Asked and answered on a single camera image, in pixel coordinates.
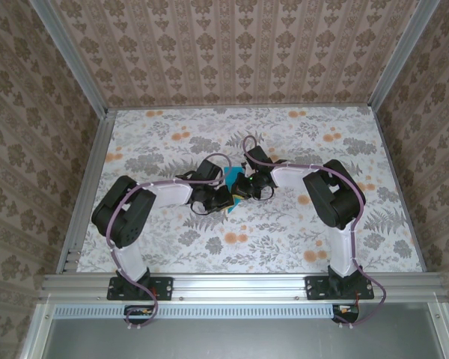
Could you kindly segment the floral table cover sheet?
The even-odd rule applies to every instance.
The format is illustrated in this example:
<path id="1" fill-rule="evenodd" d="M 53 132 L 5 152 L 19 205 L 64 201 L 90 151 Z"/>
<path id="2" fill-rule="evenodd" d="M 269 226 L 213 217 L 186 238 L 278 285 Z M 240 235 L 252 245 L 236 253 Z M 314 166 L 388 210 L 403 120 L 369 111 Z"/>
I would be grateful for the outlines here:
<path id="1" fill-rule="evenodd" d="M 97 199 L 127 175 L 154 182 L 196 169 L 206 156 L 239 167 L 259 144 L 272 160 L 322 165 L 337 159 L 367 203 L 356 230 L 367 272 L 425 268 L 385 145 L 370 108 L 232 108 L 118 111 Z M 306 191 L 280 188 L 268 200 L 240 201 L 196 215 L 187 206 L 153 209 L 139 237 L 151 271 L 301 273 L 325 271 L 327 227 Z"/>

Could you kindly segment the grey metal panel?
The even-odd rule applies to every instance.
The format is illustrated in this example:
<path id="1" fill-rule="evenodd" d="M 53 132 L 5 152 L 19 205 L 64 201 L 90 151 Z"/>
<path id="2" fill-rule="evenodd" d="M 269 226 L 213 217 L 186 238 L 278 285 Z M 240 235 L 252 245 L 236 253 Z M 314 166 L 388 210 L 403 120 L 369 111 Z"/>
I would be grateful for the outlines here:
<path id="1" fill-rule="evenodd" d="M 37 306 L 19 359 L 449 359 L 449 305 L 386 304 L 364 324 L 330 319 L 122 319 Z"/>

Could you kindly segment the black connector board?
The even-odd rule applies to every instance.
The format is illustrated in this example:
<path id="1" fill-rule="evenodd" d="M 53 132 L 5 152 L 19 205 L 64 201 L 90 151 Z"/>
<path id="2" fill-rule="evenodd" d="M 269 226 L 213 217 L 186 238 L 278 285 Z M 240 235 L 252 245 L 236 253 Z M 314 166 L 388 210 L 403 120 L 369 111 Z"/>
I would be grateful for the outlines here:
<path id="1" fill-rule="evenodd" d="M 332 321 L 338 324 L 352 324 L 357 321 L 359 308 L 357 304 L 336 304 L 332 306 Z"/>
<path id="2" fill-rule="evenodd" d="M 124 321 L 132 325 L 144 325 L 153 317 L 155 306 L 147 305 L 129 305 L 123 309 Z"/>

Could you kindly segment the thin aluminium rail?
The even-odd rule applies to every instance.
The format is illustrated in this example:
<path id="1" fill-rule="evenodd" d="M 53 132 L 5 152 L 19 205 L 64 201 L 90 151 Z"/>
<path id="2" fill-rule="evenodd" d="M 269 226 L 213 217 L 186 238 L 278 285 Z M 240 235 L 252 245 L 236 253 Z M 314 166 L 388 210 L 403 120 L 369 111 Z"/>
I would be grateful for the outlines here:
<path id="1" fill-rule="evenodd" d="M 357 103 L 281 103 L 281 104 L 238 104 L 238 105 L 157 105 L 142 107 L 110 107 L 107 113 L 112 111 L 138 111 L 138 110 L 181 110 L 181 109 L 232 109 L 232 108 L 371 108 L 363 102 Z"/>

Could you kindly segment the wide aluminium frame rail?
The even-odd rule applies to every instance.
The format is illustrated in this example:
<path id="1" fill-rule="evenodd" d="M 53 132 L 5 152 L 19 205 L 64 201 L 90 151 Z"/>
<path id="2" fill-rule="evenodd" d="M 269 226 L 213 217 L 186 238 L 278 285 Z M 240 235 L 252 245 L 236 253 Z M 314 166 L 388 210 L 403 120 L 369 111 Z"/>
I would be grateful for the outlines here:
<path id="1" fill-rule="evenodd" d="M 306 274 L 171 274 L 173 303 L 291 304 L 307 301 Z M 447 291 L 437 273 L 371 273 L 387 293 L 385 302 L 446 302 Z M 40 303 L 106 303 L 113 273 L 64 273 L 45 276 Z"/>

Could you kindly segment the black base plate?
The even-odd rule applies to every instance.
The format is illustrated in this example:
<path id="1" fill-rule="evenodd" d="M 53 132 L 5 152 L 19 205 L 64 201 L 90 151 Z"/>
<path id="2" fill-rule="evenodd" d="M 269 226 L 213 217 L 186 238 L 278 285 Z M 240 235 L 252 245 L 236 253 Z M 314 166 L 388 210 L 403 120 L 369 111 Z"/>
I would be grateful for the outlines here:
<path id="1" fill-rule="evenodd" d="M 138 283 L 146 286 L 158 301 L 171 300 L 174 288 L 172 277 L 145 277 Z M 110 279 L 106 297 L 109 301 L 151 301 L 149 294 L 121 276 Z"/>
<path id="2" fill-rule="evenodd" d="M 305 278 L 308 300 L 374 299 L 371 282 L 365 277 L 341 278 L 309 276 Z"/>

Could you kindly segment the sloping aluminium side rail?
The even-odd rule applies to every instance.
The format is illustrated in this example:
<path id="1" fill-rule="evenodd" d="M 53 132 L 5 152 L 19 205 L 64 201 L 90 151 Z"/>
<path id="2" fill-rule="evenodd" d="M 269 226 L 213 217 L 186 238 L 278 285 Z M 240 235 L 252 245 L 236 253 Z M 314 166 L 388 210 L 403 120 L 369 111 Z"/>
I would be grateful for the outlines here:
<path id="1" fill-rule="evenodd" d="M 112 138 L 112 132 L 117 112 L 108 110 L 106 116 L 100 121 L 93 146 L 85 168 L 82 184 L 76 199 L 67 235 L 58 261 L 56 273 L 64 274 L 75 272 L 78 268 L 79 258 L 85 241 L 91 213 L 97 195 L 103 165 L 107 150 Z"/>

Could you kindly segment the aluminium frame post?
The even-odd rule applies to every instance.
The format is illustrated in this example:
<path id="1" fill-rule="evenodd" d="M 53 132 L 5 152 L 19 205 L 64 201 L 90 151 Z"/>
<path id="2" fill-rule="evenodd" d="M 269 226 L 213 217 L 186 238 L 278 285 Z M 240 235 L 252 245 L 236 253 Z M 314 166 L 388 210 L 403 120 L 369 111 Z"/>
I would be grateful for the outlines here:
<path id="1" fill-rule="evenodd" d="M 106 101 L 95 84 L 91 71 L 82 60 L 78 47 L 73 43 L 73 39 L 67 33 L 63 22 L 59 18 L 58 12 L 53 8 L 51 0 L 29 1 L 46 30 L 49 32 L 52 41 L 60 51 L 99 120 L 104 120 L 108 110 Z"/>
<path id="2" fill-rule="evenodd" d="M 403 31 L 379 81 L 374 88 L 368 105 L 377 112 L 396 82 L 400 71 L 410 58 L 420 36 L 433 16 L 440 0 L 420 0 Z"/>

